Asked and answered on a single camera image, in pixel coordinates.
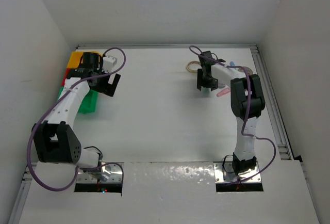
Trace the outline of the pink eraser cap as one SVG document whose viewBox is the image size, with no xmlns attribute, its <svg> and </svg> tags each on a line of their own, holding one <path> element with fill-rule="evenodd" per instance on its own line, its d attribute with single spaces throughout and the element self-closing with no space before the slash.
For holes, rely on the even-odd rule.
<svg viewBox="0 0 330 224">
<path fill-rule="evenodd" d="M 226 95 L 228 93 L 230 93 L 230 89 L 229 88 L 224 88 L 224 89 L 222 89 L 221 91 L 219 91 L 217 93 L 217 97 L 221 97 L 221 96 Z"/>
</svg>

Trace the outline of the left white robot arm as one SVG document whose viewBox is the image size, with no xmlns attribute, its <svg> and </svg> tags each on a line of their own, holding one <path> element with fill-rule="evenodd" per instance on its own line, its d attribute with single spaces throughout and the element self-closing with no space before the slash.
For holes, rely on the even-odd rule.
<svg viewBox="0 0 330 224">
<path fill-rule="evenodd" d="M 120 75 L 109 82 L 110 72 L 117 64 L 112 56 L 84 52 L 78 67 L 69 70 L 59 103 L 42 120 L 33 135 L 39 161 L 67 163 L 80 168 L 95 168 L 100 156 L 82 148 L 73 131 L 73 124 L 85 96 L 91 91 L 114 95 Z"/>
</svg>

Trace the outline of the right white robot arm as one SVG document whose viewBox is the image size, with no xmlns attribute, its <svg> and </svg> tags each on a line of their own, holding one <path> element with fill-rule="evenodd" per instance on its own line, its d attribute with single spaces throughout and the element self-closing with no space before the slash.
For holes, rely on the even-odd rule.
<svg viewBox="0 0 330 224">
<path fill-rule="evenodd" d="M 198 55 L 201 68 L 197 71 L 197 89 L 211 91 L 225 85 L 230 89 L 230 107 L 237 120 L 237 141 L 232 168 L 236 175 L 254 169 L 256 125 L 265 108 L 260 78 L 249 75 L 244 67 L 226 65 L 222 59 L 213 59 L 210 51 Z"/>
</svg>

